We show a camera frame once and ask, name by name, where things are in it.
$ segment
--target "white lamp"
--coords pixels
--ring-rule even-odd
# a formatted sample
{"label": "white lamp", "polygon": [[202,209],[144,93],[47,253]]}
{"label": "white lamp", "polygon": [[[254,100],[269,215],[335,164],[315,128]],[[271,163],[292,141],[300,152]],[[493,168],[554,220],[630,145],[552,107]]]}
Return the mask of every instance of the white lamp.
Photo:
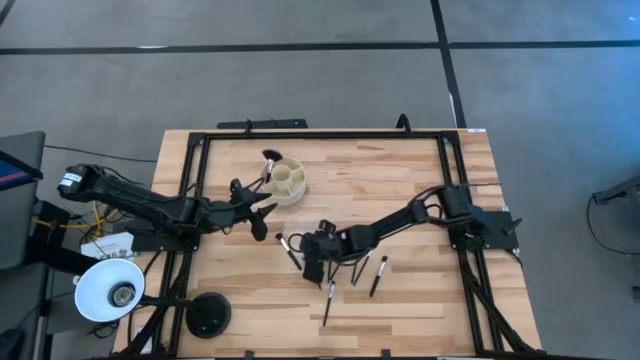
{"label": "white lamp", "polygon": [[187,328],[204,339],[220,335],[229,324],[231,305],[218,293],[200,294],[193,301],[159,299],[144,295],[144,286],[144,274],[138,265],[124,259],[103,260],[78,281],[76,307],[82,316],[95,322],[117,320],[138,304],[184,307]]}

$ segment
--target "wooden tabletop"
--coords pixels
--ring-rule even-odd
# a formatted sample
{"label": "wooden tabletop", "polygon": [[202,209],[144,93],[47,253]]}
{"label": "wooden tabletop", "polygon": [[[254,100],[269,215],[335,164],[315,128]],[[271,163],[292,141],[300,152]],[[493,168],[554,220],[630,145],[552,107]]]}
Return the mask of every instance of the wooden tabletop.
{"label": "wooden tabletop", "polygon": [[[188,134],[186,130],[165,133],[154,191],[178,192]],[[460,140],[469,182],[497,182],[487,134],[461,130]],[[215,140],[205,196],[226,201],[231,179],[239,178],[245,185],[255,180],[266,148],[303,164],[306,194],[299,203],[276,208],[267,217],[269,235],[263,242],[255,241],[245,224],[236,225],[230,235],[203,236],[187,297],[209,291],[223,294],[231,302],[231,322],[222,335],[210,340],[192,336],[183,324],[180,357],[243,356],[245,350],[255,351],[256,356],[379,356],[383,348],[394,356],[474,353],[457,256],[445,230],[415,226],[382,241],[355,287],[350,285],[351,269],[340,269],[326,327],[322,317],[328,287],[320,291],[302,279],[274,238],[280,231],[285,235],[313,231],[321,219],[339,228],[367,224],[404,207],[417,192],[443,181],[435,141]],[[471,190],[476,205],[490,210],[505,206],[499,186]],[[375,296],[369,298],[383,255],[389,262]],[[539,347],[520,266],[502,250],[488,250],[485,255],[496,305],[526,342]],[[137,263],[144,268],[150,257],[143,254]],[[147,275],[147,294],[158,293],[163,265],[164,255]],[[485,312],[478,308],[485,347],[491,348]],[[141,327],[151,311],[136,312],[135,326]],[[165,319],[163,343],[169,339],[171,318]],[[127,326],[124,318],[115,351],[126,346]]]}

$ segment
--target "black round base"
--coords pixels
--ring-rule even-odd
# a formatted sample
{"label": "black round base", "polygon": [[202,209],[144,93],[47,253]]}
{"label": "black round base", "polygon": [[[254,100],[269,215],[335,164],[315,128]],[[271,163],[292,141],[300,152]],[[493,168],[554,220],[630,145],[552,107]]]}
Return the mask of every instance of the black round base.
{"label": "black round base", "polygon": [[218,293],[204,293],[193,299],[187,308],[185,321],[189,332],[202,339],[216,337],[227,328],[231,320],[231,305]]}

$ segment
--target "concrete floor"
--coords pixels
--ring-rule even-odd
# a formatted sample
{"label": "concrete floor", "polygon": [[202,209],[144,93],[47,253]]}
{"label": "concrete floor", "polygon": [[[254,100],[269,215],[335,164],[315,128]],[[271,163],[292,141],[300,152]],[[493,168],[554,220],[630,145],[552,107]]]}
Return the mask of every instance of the concrete floor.
{"label": "concrete floor", "polygon": [[[449,41],[640,38],[640,4],[442,0]],[[425,0],[17,0],[0,48],[436,41]],[[467,125],[487,128],[518,229],[546,350],[635,359],[640,262],[588,233],[591,193],[640,170],[640,49],[454,50]],[[453,127],[439,50],[0,56],[0,135],[154,158],[165,129],[303,117],[315,128]],[[39,196],[61,206],[66,165],[96,162],[149,183],[153,166],[47,150]],[[610,246],[640,251],[624,203],[593,211]],[[64,292],[69,283],[56,278]],[[58,305],[54,359],[106,355],[71,304]]]}

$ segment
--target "cream cup holder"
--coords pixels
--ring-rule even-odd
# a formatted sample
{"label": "cream cup holder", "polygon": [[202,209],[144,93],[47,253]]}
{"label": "cream cup holder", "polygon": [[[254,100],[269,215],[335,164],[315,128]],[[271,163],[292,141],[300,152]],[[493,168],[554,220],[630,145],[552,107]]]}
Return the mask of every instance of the cream cup holder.
{"label": "cream cup holder", "polygon": [[[266,175],[267,165],[265,164],[260,171],[260,176]],[[271,194],[265,202],[289,206],[302,199],[306,187],[307,179],[302,164],[296,159],[285,157],[274,164],[271,180],[262,186],[262,191]]]}

